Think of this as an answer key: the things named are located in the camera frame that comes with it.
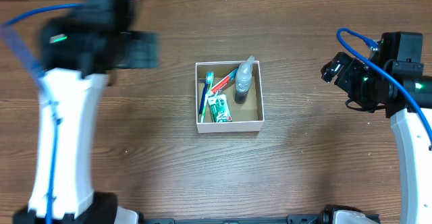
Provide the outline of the blue disposable razor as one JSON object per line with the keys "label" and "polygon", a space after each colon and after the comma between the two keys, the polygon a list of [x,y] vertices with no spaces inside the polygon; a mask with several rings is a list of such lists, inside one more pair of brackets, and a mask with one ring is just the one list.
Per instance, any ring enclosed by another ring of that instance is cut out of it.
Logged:
{"label": "blue disposable razor", "polygon": [[208,87],[209,87],[209,80],[204,79],[204,78],[200,78],[198,81],[200,83],[204,84],[204,88],[202,90],[202,96],[201,96],[201,100],[200,100],[200,107],[199,107],[199,114],[202,114],[203,109],[204,109],[204,105],[205,105],[205,95],[206,95]]}

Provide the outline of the clear bottle with dark liquid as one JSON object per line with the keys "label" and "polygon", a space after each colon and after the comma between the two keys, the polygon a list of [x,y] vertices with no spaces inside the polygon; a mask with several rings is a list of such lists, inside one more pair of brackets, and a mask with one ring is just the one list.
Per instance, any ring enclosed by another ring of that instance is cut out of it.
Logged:
{"label": "clear bottle with dark liquid", "polygon": [[252,82],[254,56],[250,56],[242,63],[236,73],[234,100],[238,104],[244,104]]}

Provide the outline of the teal toothpaste tube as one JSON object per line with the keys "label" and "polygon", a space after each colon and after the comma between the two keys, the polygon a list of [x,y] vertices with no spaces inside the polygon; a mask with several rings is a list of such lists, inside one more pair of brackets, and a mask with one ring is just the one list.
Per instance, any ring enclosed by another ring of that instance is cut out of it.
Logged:
{"label": "teal toothpaste tube", "polygon": [[232,80],[235,79],[237,74],[238,68],[230,72],[226,77],[224,77],[221,81],[216,83],[211,89],[210,89],[210,95],[217,94],[220,90],[222,90],[225,86],[227,86]]}

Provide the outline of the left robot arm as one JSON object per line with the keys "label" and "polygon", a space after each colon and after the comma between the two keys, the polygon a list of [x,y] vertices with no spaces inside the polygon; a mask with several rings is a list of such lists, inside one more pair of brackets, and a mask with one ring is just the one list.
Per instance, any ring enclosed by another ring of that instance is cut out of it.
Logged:
{"label": "left robot arm", "polygon": [[40,30],[35,57],[13,28],[1,35],[38,88],[36,175],[28,204],[14,223],[143,223],[138,211],[92,186],[91,152],[99,102],[117,69],[147,69],[158,62],[153,32],[130,30],[139,0],[85,0]]}

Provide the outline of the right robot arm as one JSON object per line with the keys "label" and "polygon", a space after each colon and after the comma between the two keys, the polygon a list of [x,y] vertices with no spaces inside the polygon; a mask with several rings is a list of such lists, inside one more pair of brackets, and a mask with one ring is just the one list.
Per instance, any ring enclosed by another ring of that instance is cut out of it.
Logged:
{"label": "right robot arm", "polygon": [[356,111],[384,110],[398,149],[401,223],[431,222],[431,77],[421,62],[423,35],[385,32],[373,40],[348,28],[336,37],[345,48],[321,69]]}

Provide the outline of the green white toothbrush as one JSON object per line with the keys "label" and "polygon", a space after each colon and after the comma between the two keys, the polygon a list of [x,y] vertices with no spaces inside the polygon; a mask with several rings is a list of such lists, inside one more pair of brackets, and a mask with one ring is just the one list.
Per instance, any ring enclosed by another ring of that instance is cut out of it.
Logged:
{"label": "green white toothbrush", "polygon": [[206,113],[206,106],[207,106],[207,100],[208,100],[208,91],[211,89],[212,85],[213,85],[213,80],[214,80],[214,73],[213,72],[207,72],[206,78],[209,80],[209,87],[207,90],[207,93],[205,95],[205,105],[204,105],[204,109],[202,114],[200,114],[200,122],[203,123],[205,120],[205,113]]}

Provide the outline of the green soap packet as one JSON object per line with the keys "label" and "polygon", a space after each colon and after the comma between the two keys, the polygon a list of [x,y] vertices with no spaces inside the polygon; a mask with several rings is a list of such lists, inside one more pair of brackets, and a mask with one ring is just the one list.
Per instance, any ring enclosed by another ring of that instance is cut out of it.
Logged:
{"label": "green soap packet", "polygon": [[209,97],[208,103],[214,123],[232,122],[232,115],[225,94]]}

